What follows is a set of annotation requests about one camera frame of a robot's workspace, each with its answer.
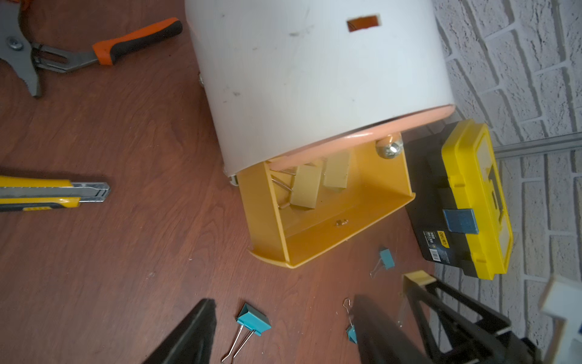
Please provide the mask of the teal binder clip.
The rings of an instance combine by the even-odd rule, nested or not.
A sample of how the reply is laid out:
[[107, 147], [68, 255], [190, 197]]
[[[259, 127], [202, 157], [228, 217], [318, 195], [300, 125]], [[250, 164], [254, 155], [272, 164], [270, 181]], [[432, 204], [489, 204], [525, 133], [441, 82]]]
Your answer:
[[380, 270], [388, 270], [395, 267], [393, 255], [389, 249], [383, 249], [379, 252], [379, 259], [376, 266], [370, 271], [371, 279], [379, 273]]
[[357, 341], [357, 335], [356, 335], [356, 328], [355, 328], [354, 323], [353, 323], [353, 314], [352, 314], [353, 304], [352, 304], [352, 301], [350, 300], [350, 298], [347, 297], [343, 301], [343, 307], [346, 309], [348, 322], [349, 322], [348, 327], [346, 329], [347, 338], [353, 344], [357, 344], [358, 341]]
[[242, 305], [242, 309], [236, 317], [236, 323], [239, 328], [230, 349], [221, 358], [221, 363], [226, 363], [228, 359], [230, 359], [230, 363], [234, 363], [252, 337], [261, 337], [266, 331], [272, 329], [268, 317], [249, 303]]

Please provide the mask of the yellow binder clip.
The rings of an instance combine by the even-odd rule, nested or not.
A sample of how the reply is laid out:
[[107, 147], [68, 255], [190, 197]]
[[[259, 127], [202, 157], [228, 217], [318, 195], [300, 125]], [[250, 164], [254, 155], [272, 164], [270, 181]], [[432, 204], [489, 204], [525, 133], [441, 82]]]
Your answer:
[[286, 184], [272, 176], [271, 181], [288, 192], [287, 205], [304, 209], [317, 206], [318, 191], [321, 184], [322, 168], [314, 165], [300, 165], [292, 175], [292, 184]]
[[348, 150], [328, 156], [324, 168], [324, 186], [345, 189], [348, 185], [351, 155]]
[[437, 279], [435, 277], [433, 277], [432, 275], [426, 273], [423, 270], [418, 270], [418, 271], [412, 271], [410, 273], [406, 273], [403, 275], [403, 290], [400, 294], [401, 297], [401, 303], [400, 303], [400, 310], [399, 310], [399, 314], [398, 314], [398, 323], [399, 325], [403, 325], [405, 319], [406, 319], [406, 315], [407, 315], [407, 306], [408, 306], [408, 299], [407, 294], [406, 294], [406, 290], [407, 290], [407, 286], [410, 283], [416, 284], [420, 287], [425, 287], [427, 285], [431, 285], [433, 283], [435, 283], [437, 281]]

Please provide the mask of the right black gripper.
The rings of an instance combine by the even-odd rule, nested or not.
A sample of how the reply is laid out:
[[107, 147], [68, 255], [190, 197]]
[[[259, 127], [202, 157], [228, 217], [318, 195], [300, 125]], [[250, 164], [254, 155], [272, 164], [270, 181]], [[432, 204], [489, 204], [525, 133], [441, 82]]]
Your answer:
[[[477, 322], [446, 305], [442, 292], [480, 316]], [[511, 320], [489, 306], [437, 279], [420, 287], [410, 283], [406, 290], [409, 306], [422, 336], [426, 354], [434, 363], [540, 363], [541, 350], [528, 338], [511, 331]], [[451, 349], [443, 352], [434, 339], [422, 306], [436, 313]]]

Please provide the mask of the yellow utility knife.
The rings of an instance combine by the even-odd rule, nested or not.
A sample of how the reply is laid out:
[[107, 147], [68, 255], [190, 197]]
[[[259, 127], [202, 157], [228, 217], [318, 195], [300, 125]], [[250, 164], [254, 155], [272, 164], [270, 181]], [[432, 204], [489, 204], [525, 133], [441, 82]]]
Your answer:
[[83, 203], [103, 203], [110, 192], [106, 182], [1, 176], [1, 212], [72, 209]]

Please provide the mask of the yellow black toolbox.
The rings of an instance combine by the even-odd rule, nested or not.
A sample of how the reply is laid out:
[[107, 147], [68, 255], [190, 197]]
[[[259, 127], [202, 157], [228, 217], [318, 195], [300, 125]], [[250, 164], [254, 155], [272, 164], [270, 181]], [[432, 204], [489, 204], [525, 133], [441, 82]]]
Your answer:
[[406, 162], [422, 256], [482, 280], [506, 274], [514, 239], [489, 127], [449, 124], [408, 143]]

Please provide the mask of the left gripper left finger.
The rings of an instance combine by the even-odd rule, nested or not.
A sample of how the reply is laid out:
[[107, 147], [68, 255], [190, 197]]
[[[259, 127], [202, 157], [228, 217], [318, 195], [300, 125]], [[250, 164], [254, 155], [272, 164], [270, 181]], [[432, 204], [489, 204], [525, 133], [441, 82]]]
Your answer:
[[210, 363], [217, 325], [215, 310], [215, 300], [200, 300], [143, 363]]

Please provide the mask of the orange top drawer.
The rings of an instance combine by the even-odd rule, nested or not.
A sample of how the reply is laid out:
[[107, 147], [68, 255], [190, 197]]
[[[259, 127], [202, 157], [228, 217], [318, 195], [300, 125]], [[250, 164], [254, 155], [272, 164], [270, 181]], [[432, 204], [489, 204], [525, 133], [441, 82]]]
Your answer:
[[456, 107], [454, 105], [436, 107], [422, 112], [404, 115], [401, 118], [396, 118], [373, 127], [367, 127], [363, 130], [349, 132], [347, 135], [328, 138], [327, 140], [302, 147], [275, 159], [271, 159], [268, 163], [268, 167], [274, 171], [281, 171], [298, 165], [303, 165], [312, 160], [357, 147], [360, 144], [382, 140], [388, 136], [396, 136], [398, 133], [425, 126], [427, 124], [432, 124], [436, 121], [450, 117], [455, 110]]

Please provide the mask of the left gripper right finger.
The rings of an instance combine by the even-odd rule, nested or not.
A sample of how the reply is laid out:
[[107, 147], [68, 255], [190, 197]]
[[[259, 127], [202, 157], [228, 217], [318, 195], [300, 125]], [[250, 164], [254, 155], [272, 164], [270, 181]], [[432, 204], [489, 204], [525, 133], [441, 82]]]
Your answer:
[[352, 313], [361, 363], [432, 363], [371, 298], [355, 295]]

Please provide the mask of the white round drawer cabinet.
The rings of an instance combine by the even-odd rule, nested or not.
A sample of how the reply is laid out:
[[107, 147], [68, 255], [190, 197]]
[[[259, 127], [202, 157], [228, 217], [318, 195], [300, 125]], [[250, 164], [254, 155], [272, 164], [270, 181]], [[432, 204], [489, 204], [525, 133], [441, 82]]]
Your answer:
[[227, 176], [455, 105], [430, 1], [187, 1]]

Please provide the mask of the yellow drawer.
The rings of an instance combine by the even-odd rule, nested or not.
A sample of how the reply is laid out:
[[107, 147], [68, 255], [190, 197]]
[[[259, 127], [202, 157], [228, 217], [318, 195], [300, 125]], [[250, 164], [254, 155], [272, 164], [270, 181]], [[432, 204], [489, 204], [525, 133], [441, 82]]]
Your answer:
[[292, 204], [296, 174], [273, 171], [265, 162], [237, 174], [253, 247], [271, 265], [297, 268], [412, 202], [406, 155], [381, 158], [374, 143], [350, 150], [346, 188], [320, 184], [315, 206]]

